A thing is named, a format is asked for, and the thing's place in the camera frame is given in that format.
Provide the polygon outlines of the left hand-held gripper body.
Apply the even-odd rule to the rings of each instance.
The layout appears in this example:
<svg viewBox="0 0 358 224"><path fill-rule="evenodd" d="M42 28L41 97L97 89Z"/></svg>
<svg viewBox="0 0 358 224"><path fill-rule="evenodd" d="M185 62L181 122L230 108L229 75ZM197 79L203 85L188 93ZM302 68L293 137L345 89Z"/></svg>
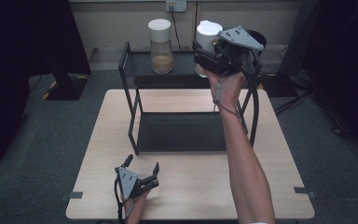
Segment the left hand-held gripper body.
<svg viewBox="0 0 358 224"><path fill-rule="evenodd" d="M125 200L129 198L136 198L143 193L156 188L159 185L158 176L151 175L144 179L140 179L139 176L127 168L117 167L115 169L117 178L115 180L115 195L118 197L117 190L120 189L121 195Z"/></svg>

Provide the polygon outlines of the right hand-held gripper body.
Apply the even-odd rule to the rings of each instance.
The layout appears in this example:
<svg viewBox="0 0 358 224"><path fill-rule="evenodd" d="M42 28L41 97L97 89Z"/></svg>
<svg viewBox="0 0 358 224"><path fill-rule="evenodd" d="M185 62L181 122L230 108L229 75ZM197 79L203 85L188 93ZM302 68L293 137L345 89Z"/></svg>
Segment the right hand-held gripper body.
<svg viewBox="0 0 358 224"><path fill-rule="evenodd" d="M243 73L253 77L260 71L259 54L265 47L241 26L220 31L213 46L213 70L218 76Z"/></svg>

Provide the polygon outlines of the white cup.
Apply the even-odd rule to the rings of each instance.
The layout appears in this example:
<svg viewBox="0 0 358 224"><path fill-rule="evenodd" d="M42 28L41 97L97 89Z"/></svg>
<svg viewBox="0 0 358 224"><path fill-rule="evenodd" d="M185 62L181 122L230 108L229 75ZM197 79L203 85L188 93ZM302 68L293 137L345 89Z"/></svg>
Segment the white cup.
<svg viewBox="0 0 358 224"><path fill-rule="evenodd" d="M200 77L206 77L206 75L199 64L199 58L201 56L214 56L214 44L218 42L218 33L222 30L223 27L213 21L201 21L197 26L193 50L195 50L195 71Z"/></svg>

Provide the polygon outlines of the black metal two-tier rack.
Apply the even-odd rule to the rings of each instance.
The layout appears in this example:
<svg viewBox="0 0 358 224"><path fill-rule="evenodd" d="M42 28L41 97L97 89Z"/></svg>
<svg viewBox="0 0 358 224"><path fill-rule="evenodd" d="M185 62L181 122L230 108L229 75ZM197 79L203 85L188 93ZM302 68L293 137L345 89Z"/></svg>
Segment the black metal two-tier rack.
<svg viewBox="0 0 358 224"><path fill-rule="evenodd" d="M129 43L124 44L118 71L131 113L128 137L134 153L222 151L225 140L215 112L144 110L141 90L188 93L207 87L207 81L196 74L191 51L176 51L173 56L173 70L159 74L151 68L148 51L133 51Z"/></svg>

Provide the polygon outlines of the white-lidded glass seasoning jar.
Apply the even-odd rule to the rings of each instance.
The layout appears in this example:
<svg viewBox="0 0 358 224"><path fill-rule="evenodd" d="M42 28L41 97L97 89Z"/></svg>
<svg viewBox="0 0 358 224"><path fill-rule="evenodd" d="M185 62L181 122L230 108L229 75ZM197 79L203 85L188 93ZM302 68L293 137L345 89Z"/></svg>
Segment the white-lidded glass seasoning jar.
<svg viewBox="0 0 358 224"><path fill-rule="evenodd" d="M154 19L148 23L150 36L151 66L158 74L173 70L171 23L165 19Z"/></svg>

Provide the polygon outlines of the person's left hand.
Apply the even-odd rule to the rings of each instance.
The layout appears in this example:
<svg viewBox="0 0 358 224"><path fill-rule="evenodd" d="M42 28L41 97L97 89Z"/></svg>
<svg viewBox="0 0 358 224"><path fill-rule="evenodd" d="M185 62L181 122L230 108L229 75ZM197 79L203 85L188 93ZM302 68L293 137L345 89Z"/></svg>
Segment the person's left hand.
<svg viewBox="0 0 358 224"><path fill-rule="evenodd" d="M136 198L129 198L127 200L122 198L126 217L141 216L144 213L148 194L149 191Z"/></svg>

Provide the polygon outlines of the person's right hand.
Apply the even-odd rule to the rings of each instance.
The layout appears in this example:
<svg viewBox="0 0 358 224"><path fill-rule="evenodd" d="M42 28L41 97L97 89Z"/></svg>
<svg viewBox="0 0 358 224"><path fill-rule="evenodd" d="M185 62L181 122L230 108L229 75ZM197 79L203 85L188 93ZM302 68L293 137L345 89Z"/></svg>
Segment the person's right hand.
<svg viewBox="0 0 358 224"><path fill-rule="evenodd" d="M213 101L217 106L236 111L241 88L245 82L244 74L237 73L228 77L222 77L208 70L205 70L205 74L210 82Z"/></svg>

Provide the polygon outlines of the black stand legs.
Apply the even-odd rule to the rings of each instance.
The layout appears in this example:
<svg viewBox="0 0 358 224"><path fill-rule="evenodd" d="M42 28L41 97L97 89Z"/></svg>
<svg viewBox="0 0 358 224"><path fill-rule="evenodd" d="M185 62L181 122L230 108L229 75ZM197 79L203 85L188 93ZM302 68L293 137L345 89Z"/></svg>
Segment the black stand legs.
<svg viewBox="0 0 358 224"><path fill-rule="evenodd" d="M295 76L290 76L286 87L286 92L292 100L274 109L277 116L303 103L324 111L322 92L310 71L300 70Z"/></svg>

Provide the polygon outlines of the black stand base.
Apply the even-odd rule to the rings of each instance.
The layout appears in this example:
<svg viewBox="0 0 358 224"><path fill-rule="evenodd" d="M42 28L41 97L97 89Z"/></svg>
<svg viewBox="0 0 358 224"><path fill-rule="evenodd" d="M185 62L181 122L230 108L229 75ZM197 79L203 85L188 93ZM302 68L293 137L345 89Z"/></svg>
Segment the black stand base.
<svg viewBox="0 0 358 224"><path fill-rule="evenodd" d="M76 101L80 98L89 76L55 73L54 81L43 95L43 100Z"/></svg>

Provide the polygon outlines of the dark curtain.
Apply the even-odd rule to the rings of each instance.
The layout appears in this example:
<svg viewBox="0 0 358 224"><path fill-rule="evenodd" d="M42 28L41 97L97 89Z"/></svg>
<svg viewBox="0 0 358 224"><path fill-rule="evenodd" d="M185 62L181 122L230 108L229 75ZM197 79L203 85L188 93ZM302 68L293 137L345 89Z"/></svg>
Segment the dark curtain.
<svg viewBox="0 0 358 224"><path fill-rule="evenodd" d="M358 139L358 0L312 0L316 22L303 66Z"/></svg>
<svg viewBox="0 0 358 224"><path fill-rule="evenodd" d="M21 123L29 78L88 75L69 0L0 0L0 160Z"/></svg>

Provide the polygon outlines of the grey table bracket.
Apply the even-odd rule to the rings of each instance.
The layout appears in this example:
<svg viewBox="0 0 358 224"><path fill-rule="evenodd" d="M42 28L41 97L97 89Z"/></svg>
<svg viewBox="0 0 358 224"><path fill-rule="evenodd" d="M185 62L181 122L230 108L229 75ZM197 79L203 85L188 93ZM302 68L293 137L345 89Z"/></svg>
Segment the grey table bracket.
<svg viewBox="0 0 358 224"><path fill-rule="evenodd" d="M309 196L310 199L314 199L317 197L317 194L313 190L309 190L305 187L294 187L294 191L297 194L306 194Z"/></svg>
<svg viewBox="0 0 358 224"><path fill-rule="evenodd" d="M67 194L63 194L60 198L61 201L69 201L71 199L81 199L83 196L82 191L72 191Z"/></svg>

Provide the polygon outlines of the white wall outlet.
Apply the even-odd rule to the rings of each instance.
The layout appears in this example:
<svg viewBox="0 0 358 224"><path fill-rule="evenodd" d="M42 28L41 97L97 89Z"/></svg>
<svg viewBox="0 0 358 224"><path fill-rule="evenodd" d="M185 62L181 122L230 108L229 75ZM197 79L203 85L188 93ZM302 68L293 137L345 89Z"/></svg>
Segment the white wall outlet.
<svg viewBox="0 0 358 224"><path fill-rule="evenodd" d="M166 10L169 12L186 12L186 0L166 0Z"/></svg>

